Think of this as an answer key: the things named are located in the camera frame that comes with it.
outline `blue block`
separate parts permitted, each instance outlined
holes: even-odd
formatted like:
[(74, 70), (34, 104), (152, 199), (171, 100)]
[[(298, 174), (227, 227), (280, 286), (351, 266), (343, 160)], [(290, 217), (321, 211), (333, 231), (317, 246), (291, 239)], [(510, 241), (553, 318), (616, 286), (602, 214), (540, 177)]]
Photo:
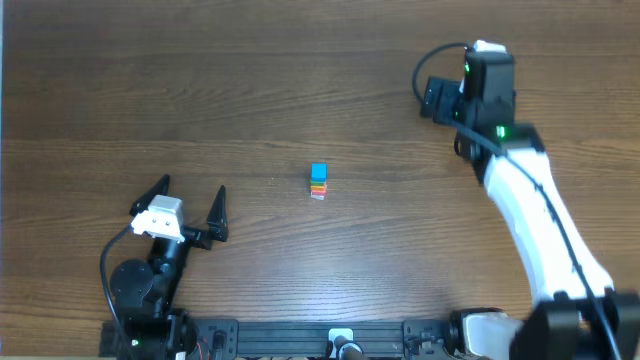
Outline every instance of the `blue block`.
[(327, 181), (327, 164), (311, 164), (311, 181)]

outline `wood grain surface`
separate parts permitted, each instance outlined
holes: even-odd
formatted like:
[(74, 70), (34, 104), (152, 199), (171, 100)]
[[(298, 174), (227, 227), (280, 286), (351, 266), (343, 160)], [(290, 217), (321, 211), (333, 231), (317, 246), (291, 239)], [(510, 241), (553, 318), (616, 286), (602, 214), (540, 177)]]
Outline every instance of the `wood grain surface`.
[[(196, 316), (526, 316), (503, 219), (410, 88), (429, 49), (478, 38), (515, 55), (518, 121), (618, 288), (640, 289), (638, 18), (627, 0), (6, 0), (2, 353), (97, 353), (100, 251), (164, 173), (189, 225), (227, 186), (229, 242), (192, 252), (176, 300)], [(422, 84), (461, 77), (461, 55)], [(150, 244), (126, 237), (109, 272)]]

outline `green indicator light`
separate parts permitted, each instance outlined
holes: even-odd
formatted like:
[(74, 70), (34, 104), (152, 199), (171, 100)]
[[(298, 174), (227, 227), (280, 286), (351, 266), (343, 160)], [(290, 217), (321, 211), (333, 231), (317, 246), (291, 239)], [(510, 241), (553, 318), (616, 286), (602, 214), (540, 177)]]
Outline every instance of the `green indicator light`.
[(507, 129), (505, 129), (504, 126), (496, 126), (496, 135), (498, 135), (500, 139), (504, 138), (507, 136)]

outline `sticky note stack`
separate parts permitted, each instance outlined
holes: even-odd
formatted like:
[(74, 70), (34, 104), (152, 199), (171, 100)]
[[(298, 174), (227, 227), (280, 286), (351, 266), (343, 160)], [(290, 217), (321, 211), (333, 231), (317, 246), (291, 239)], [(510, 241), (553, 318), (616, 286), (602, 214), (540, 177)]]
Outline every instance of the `sticky note stack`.
[(327, 164), (311, 164), (311, 197), (324, 200), (327, 194)]

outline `wooden tabletop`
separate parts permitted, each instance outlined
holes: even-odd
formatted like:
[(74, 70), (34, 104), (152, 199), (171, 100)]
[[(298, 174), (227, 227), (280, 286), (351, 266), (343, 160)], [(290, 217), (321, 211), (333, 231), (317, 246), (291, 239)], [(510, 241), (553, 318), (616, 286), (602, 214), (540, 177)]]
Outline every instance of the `wooden tabletop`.
[[(639, 17), (626, 0), (7, 0), (3, 354), (97, 353), (98, 257), (165, 173), (188, 225), (227, 187), (229, 242), (192, 252), (176, 299), (196, 316), (525, 317), (504, 220), (411, 93), (424, 53), (478, 38), (514, 54), (518, 121), (591, 251), (639, 289)], [(461, 78), (462, 52), (423, 73)], [(150, 245), (126, 237), (109, 272)]]

